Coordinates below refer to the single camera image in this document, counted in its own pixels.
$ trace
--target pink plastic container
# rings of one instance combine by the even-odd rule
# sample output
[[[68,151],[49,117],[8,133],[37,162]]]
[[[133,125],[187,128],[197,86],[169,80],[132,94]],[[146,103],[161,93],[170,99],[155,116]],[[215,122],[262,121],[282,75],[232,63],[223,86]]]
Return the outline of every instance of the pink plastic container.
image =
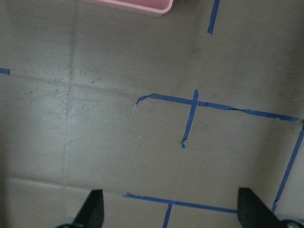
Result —
[[[108,7],[128,10],[153,17],[159,17],[168,12],[173,0],[81,0]]]

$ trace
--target pink tray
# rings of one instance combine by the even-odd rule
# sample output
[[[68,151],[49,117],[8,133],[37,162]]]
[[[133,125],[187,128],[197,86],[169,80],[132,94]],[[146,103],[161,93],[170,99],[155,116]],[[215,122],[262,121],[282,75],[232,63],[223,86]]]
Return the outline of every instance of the pink tray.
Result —
[[[173,0],[81,0],[159,17],[171,9]]]

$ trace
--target silver bolt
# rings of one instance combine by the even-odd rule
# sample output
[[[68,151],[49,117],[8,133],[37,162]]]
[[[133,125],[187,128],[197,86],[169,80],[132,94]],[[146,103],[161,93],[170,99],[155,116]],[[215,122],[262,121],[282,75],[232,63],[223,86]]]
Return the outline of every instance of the silver bolt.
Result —
[[[299,225],[296,224],[295,222],[288,222],[287,227],[288,228],[299,228]]]

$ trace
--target pink bin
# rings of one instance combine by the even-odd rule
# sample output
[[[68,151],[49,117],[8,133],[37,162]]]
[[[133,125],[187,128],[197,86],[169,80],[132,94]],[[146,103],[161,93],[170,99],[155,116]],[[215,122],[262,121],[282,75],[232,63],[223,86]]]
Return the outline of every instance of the pink bin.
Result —
[[[159,17],[171,9],[173,0],[81,0]]]

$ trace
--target blue tape strip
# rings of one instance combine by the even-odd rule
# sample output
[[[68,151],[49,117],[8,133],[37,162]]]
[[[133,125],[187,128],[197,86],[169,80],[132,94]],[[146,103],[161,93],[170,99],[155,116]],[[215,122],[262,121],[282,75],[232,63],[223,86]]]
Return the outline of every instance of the blue tape strip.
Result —
[[[217,14],[218,14],[219,1],[220,0],[214,0],[214,2],[213,2],[213,8],[212,8],[211,16],[210,16],[210,23],[209,23],[208,31],[207,31],[211,35],[213,33],[215,19],[217,18]]]
[[[200,205],[200,204],[194,204],[194,203],[185,203],[185,202],[180,202],[180,201],[173,201],[173,200],[168,200],[168,199],[153,198],[153,197],[147,197],[147,196],[135,196],[135,195],[132,195],[132,194],[129,194],[129,193],[127,195],[123,195],[123,197],[128,197],[128,198],[133,198],[133,199],[139,199],[139,200],[153,201],[153,202],[158,202],[158,203],[167,203],[167,204],[172,204],[172,205],[179,205],[179,206],[184,206],[184,207],[189,207],[189,208],[199,208],[199,209],[204,209],[204,210],[214,210],[214,211],[226,212],[226,213],[232,213],[232,214],[237,214],[237,212],[238,212],[237,210],[233,210],[233,209],[212,207],[212,206]]]
[[[10,69],[0,68],[0,73],[10,75]]]
[[[146,98],[177,102],[177,103],[182,103],[182,104],[187,104],[187,105],[192,104],[192,100],[189,100],[189,99],[184,99],[184,98],[179,98],[179,97],[174,97],[174,96],[166,96],[166,95],[161,95],[161,94],[151,94],[148,96],[141,96],[138,99],[138,101],[136,102],[136,105],[140,101],[142,101]],[[250,109],[240,109],[240,108],[234,108],[229,105],[209,103],[209,102],[203,102],[203,101],[198,101],[197,106],[210,107],[210,108],[215,108],[215,109],[220,109],[220,110],[225,110],[225,111],[226,110],[235,110],[235,111],[244,112],[249,115],[256,115],[256,116],[267,117],[267,118],[272,118],[272,119],[280,119],[280,120],[291,121],[291,122],[300,120],[298,117],[292,117],[292,116],[288,116],[288,115],[280,115],[280,114],[267,113],[267,112],[261,112],[261,111],[253,111]]]
[[[167,209],[167,211],[166,211],[165,220],[163,221],[162,228],[167,228],[167,227],[168,227],[168,223],[169,223],[169,218],[170,218],[171,210],[172,210],[172,204],[169,204],[169,205],[168,205],[168,209]]]
[[[195,114],[195,110],[196,110],[196,106],[198,105],[198,98],[199,98],[199,93],[197,90],[194,90],[193,100],[191,102],[191,109],[190,109],[190,113],[189,113],[189,117],[188,117],[188,121],[187,121],[187,125],[186,125],[185,134],[181,141],[182,148],[185,148],[184,142],[187,140],[188,135],[189,135],[189,131],[190,131],[191,124],[193,122],[193,118],[194,118],[194,114]]]
[[[290,157],[290,160],[289,160],[289,163],[288,163],[288,166],[286,168],[286,171],[284,173],[284,176],[283,176],[283,179],[282,179],[282,182],[281,182],[281,185],[279,187],[279,190],[277,191],[277,194],[276,194],[276,197],[275,197],[275,201],[272,205],[272,212],[274,213],[276,211],[276,203],[280,200],[281,198],[281,195],[282,195],[282,192],[284,190],[284,187],[285,187],[285,184],[287,182],[287,179],[288,179],[288,176],[290,174],[290,171],[294,165],[294,162],[295,162],[295,158],[296,158],[296,155],[298,154],[298,151],[299,151],[299,148],[300,148],[300,145],[301,145],[301,142],[303,140],[303,137],[304,137],[304,125],[303,125],[303,128],[299,134],[299,138],[298,140],[296,141],[296,144],[294,146],[294,151]]]

